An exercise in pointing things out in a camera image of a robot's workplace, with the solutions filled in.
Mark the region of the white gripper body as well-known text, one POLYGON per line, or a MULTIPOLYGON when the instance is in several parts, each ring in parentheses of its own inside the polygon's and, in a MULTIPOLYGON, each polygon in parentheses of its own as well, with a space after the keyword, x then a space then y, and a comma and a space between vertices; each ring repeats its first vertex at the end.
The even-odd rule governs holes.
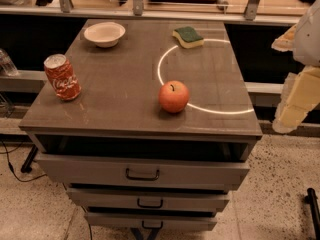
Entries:
POLYGON ((293 57, 304 65, 320 66, 320 0, 315 0, 297 24, 293 57))

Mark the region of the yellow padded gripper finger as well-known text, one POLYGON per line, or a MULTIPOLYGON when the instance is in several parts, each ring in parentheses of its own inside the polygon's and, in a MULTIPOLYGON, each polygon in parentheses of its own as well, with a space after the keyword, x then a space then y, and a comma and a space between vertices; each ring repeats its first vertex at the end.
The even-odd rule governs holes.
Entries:
POLYGON ((284 34, 276 38, 271 44, 271 48, 280 52, 292 51, 296 27, 297 25, 293 25, 284 34))
POLYGON ((305 66, 298 74, 289 73, 280 98, 272 128, 277 133, 287 134, 296 130, 320 104, 320 68, 305 66))

